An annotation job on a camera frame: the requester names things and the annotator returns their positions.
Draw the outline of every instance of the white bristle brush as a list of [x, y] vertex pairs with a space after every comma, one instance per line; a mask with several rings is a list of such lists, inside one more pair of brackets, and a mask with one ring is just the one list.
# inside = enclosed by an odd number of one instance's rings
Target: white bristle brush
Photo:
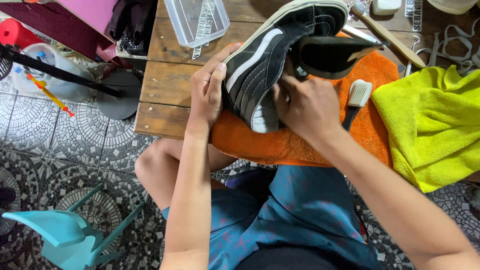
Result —
[[408, 60], [412, 61], [417, 67], [425, 68], [426, 65], [423, 60], [405, 44], [390, 33], [385, 27], [374, 21], [367, 13], [367, 7], [365, 7], [360, 0], [356, 0], [352, 6], [353, 12], [367, 21], [381, 36], [390, 42], [395, 48], [397, 48]]
[[373, 85], [367, 83], [364, 80], [356, 80], [350, 87], [350, 93], [348, 94], [348, 109], [342, 126], [345, 130], [350, 131], [353, 120], [361, 108], [365, 107], [368, 98], [372, 93]]

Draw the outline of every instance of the chair leg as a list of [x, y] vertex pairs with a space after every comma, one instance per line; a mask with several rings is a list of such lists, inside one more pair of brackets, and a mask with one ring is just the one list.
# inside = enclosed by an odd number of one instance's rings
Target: chair leg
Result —
[[144, 202], [142, 202], [135, 210], [128, 215], [128, 217], [120, 223], [120, 225], [115, 228], [115, 230], [107, 237], [105, 240], [95, 249], [95, 252], [100, 253], [107, 248], [107, 246], [115, 239], [117, 236], [120, 235], [120, 233], [128, 226], [130, 222], [133, 221], [133, 219], [142, 211], [142, 208], [144, 206]]
[[101, 183], [99, 184], [98, 186], [96, 186], [96, 188], [94, 188], [92, 191], [90, 191], [87, 195], [85, 195], [85, 197], [81, 198], [78, 202], [72, 204], [72, 206], [68, 207], [67, 211], [69, 212], [74, 212], [77, 210], [77, 208], [79, 208], [80, 206], [82, 206], [88, 199], [90, 199], [95, 193], [99, 192], [100, 190], [102, 190], [103, 188], [103, 184], [104, 183]]
[[122, 250], [122, 251], [112, 252], [112, 253], [107, 254], [107, 255], [99, 256], [95, 260], [95, 264], [92, 265], [92, 266], [96, 266], [96, 265], [99, 265], [99, 264], [109, 262], [109, 261], [111, 261], [115, 258], [118, 258], [118, 257], [122, 256], [124, 253], [125, 253], [125, 250]]

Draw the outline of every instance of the teal plastic chair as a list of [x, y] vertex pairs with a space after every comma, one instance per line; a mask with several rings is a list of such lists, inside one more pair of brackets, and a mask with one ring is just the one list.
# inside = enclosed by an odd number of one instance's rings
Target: teal plastic chair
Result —
[[96, 266], [118, 258], [125, 252], [116, 251], [107, 255], [102, 252], [121, 234], [127, 225], [140, 213], [142, 202], [120, 225], [104, 240], [102, 232], [75, 213], [95, 193], [102, 190], [99, 184], [81, 200], [66, 211], [27, 211], [4, 213], [3, 218], [21, 222], [42, 236], [44, 244], [42, 255], [64, 270], [83, 270], [86, 266]]

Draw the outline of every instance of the white soap bar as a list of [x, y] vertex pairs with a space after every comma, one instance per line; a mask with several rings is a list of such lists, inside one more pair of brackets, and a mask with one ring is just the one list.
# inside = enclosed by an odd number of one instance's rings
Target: white soap bar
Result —
[[402, 0], [373, 0], [373, 14], [393, 15], [401, 6]]

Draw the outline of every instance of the hand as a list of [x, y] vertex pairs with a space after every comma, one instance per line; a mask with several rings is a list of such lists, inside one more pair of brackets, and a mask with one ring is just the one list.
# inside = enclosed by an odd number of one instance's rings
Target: hand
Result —
[[299, 82], [284, 75], [273, 85], [273, 94], [278, 117], [308, 143], [334, 138], [342, 130], [338, 93], [332, 83], [319, 78]]
[[239, 48], [240, 43], [227, 46], [192, 75], [192, 109], [187, 126], [207, 125], [210, 131], [217, 121], [222, 110], [222, 81], [227, 74], [223, 61]]

